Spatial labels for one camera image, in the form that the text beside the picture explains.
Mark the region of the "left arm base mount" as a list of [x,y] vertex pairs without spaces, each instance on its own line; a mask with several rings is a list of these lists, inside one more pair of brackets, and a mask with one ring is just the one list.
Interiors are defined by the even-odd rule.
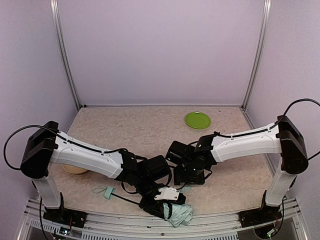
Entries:
[[44,207],[43,218],[54,223],[63,224],[70,228],[76,227],[83,229],[88,214],[84,211],[66,208],[64,206],[64,197],[60,193],[60,205],[58,208]]

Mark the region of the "mint green folding umbrella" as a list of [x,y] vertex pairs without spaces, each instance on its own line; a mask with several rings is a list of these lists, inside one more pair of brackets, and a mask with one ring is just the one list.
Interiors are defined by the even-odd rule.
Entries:
[[[115,194],[115,188],[112,186],[97,187],[92,190],[95,194],[103,193],[105,199],[110,200],[112,197],[119,198],[126,202],[138,205],[137,202]],[[188,226],[193,218],[193,208],[189,204],[163,203],[164,220],[169,222],[173,227]]]

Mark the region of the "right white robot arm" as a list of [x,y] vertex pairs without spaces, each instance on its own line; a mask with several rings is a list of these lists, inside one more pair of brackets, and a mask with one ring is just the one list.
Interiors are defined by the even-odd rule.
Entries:
[[213,165],[261,154],[280,155],[276,173],[262,201],[265,206],[278,207],[296,176],[309,166],[304,137],[285,115],[260,128],[226,135],[214,132],[191,144],[175,140],[165,158],[177,166],[176,185],[202,185],[204,170],[209,171]]

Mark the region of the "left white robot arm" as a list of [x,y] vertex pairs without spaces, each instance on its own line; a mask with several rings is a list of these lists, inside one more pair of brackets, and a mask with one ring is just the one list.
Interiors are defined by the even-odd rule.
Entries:
[[153,216],[164,218],[164,204],[178,199],[179,192],[156,181],[171,176],[171,169],[161,155],[140,157],[125,148],[107,150],[79,141],[59,131],[58,123],[38,126],[29,137],[20,165],[21,172],[32,179],[50,215],[63,217],[66,209],[62,193],[50,176],[50,164],[65,164],[102,174],[135,187],[141,195],[139,207]]

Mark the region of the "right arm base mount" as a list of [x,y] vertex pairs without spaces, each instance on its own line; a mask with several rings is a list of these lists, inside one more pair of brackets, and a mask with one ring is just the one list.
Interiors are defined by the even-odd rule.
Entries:
[[268,223],[283,217],[283,214],[280,211],[280,205],[268,206],[266,204],[266,193],[267,191],[265,190],[260,207],[238,213],[242,228]]

